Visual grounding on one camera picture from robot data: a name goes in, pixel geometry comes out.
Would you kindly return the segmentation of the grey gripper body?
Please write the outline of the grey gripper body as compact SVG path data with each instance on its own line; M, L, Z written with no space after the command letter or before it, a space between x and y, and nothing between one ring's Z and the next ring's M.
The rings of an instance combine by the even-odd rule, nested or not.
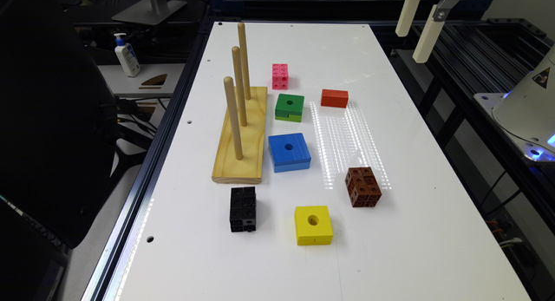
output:
M435 21L444 22L452 9L456 9L457 11L479 11L488 8L488 1L484 0L464 2L461 6L458 6L457 3L459 1L460 0L440 0L439 3L435 5Z

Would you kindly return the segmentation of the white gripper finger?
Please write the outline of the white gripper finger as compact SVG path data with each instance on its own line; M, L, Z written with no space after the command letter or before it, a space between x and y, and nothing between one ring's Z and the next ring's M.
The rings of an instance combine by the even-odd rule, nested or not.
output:
M438 10L438 5L434 5L430 11L424 29L421 33L420 39L415 47L413 59L417 63L425 63L428 61L430 54L437 42L437 39L442 31L445 21L436 21L435 13Z
M399 17L395 33L399 37L408 35L410 27L414 21L415 13L421 0L405 0Z

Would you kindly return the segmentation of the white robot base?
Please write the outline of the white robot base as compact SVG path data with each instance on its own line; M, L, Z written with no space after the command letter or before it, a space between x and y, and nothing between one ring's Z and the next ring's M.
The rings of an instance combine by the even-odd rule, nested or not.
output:
M554 50L507 93L479 93L474 99L524 158L554 162Z

